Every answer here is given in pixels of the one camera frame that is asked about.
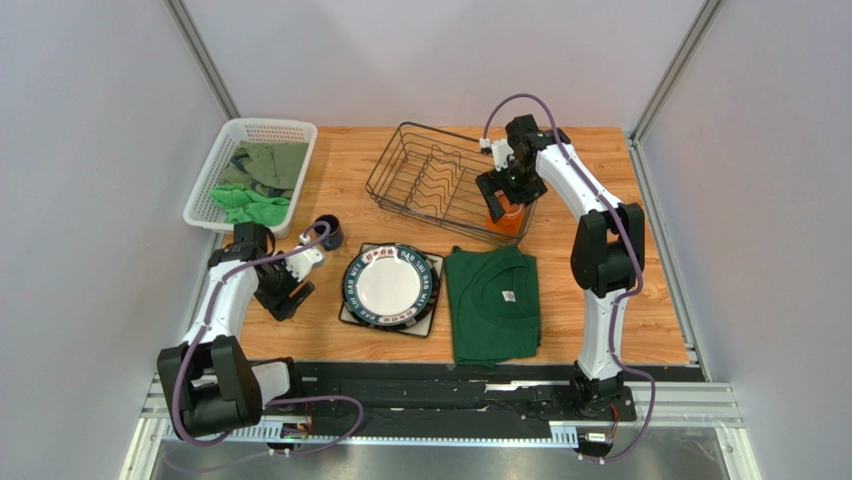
wooden table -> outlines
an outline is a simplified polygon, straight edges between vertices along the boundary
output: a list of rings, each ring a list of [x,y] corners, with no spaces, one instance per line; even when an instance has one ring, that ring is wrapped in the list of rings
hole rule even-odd
[[[481,127],[447,130],[475,138],[481,134]],[[607,189],[625,203],[641,202],[621,130],[564,130],[580,158]],[[364,242],[408,243],[441,255],[449,254],[453,245],[465,250],[493,248],[381,210],[370,199],[364,185],[393,133],[394,128],[386,127],[320,128],[293,231],[290,238],[279,240],[279,249],[292,248],[298,232],[325,213],[340,218],[346,244],[329,253],[325,266],[310,274],[309,280],[317,290],[293,319],[276,322],[252,299],[240,340],[249,358],[452,362],[446,288],[442,288],[435,324],[426,339],[379,332],[338,320],[341,278]],[[490,136],[501,138],[501,133],[500,128],[495,128]],[[558,195],[550,192],[538,201],[529,233],[520,248],[539,259],[542,343],[538,356],[518,362],[573,362],[580,353],[583,295],[569,266],[576,228]],[[686,363],[683,339],[650,230],[645,238],[645,290],[628,304],[623,356],[631,363]]]

plate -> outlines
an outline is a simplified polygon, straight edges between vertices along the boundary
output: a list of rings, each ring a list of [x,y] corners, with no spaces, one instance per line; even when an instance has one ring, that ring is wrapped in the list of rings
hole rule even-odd
[[[432,288],[431,265],[420,253],[406,245],[377,245],[349,264],[343,300],[361,320],[394,326],[422,312]]]

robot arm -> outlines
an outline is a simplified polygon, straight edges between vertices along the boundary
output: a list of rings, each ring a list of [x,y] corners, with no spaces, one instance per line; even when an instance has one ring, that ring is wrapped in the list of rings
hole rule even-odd
[[[492,220],[504,214],[496,192],[503,191],[512,203],[530,204],[547,192],[544,181],[556,190],[577,219],[578,229],[571,254],[571,270],[584,290],[585,323],[583,348],[577,360],[580,396],[586,399],[581,410],[589,414],[607,406],[623,389],[621,368],[609,349],[609,328],[615,298],[636,281],[635,271],[621,239],[608,241],[616,234],[615,222],[601,197],[616,205],[616,213],[628,232],[640,266],[644,268],[644,213],[638,204],[624,205],[608,192],[580,161],[570,139],[561,130],[541,131],[532,115],[516,117],[506,126],[507,139],[488,146],[494,157],[494,170],[477,177],[476,183],[486,200]],[[581,177],[556,145],[559,135],[574,165],[585,173]],[[626,301],[621,301],[615,316],[615,354],[621,348],[621,332]]]
[[[319,247],[307,248],[283,261],[254,265],[232,275],[234,268],[268,257],[268,229],[254,223],[234,227],[234,243],[216,250],[208,260],[207,290],[198,314],[180,345],[162,350],[157,370],[166,403],[172,410],[175,389],[181,389],[180,421],[193,437],[257,425],[264,406],[273,398],[291,390],[293,363],[277,359],[250,366],[239,344],[246,310],[252,295],[276,320],[290,318],[311,294],[314,286],[303,283],[313,268],[323,265],[325,255]],[[303,245],[309,242],[300,237]],[[216,298],[209,327],[205,325],[208,306],[216,285],[223,283]],[[184,359],[188,345],[199,331],[203,336],[191,358]],[[181,363],[187,361],[187,373],[178,382]],[[216,381],[197,385],[203,374]]]

black wire basket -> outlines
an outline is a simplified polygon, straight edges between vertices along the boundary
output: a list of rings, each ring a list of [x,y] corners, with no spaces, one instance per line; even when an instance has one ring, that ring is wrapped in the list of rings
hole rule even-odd
[[[517,234],[486,228],[488,207],[476,177],[494,168],[479,140],[404,122],[367,179],[379,207],[495,245],[517,245],[529,230],[529,205]]]

green cloth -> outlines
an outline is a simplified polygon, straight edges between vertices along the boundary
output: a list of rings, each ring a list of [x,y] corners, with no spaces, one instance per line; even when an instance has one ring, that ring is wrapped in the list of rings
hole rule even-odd
[[[242,141],[219,183],[238,183],[267,197],[292,198],[307,153],[307,143]]]
[[[536,259],[517,247],[447,257],[447,292],[457,364],[534,357],[541,339]]]
[[[210,190],[210,196],[225,211],[227,223],[256,222],[274,227],[284,221],[290,208],[286,198],[264,197],[241,184],[219,185]]]

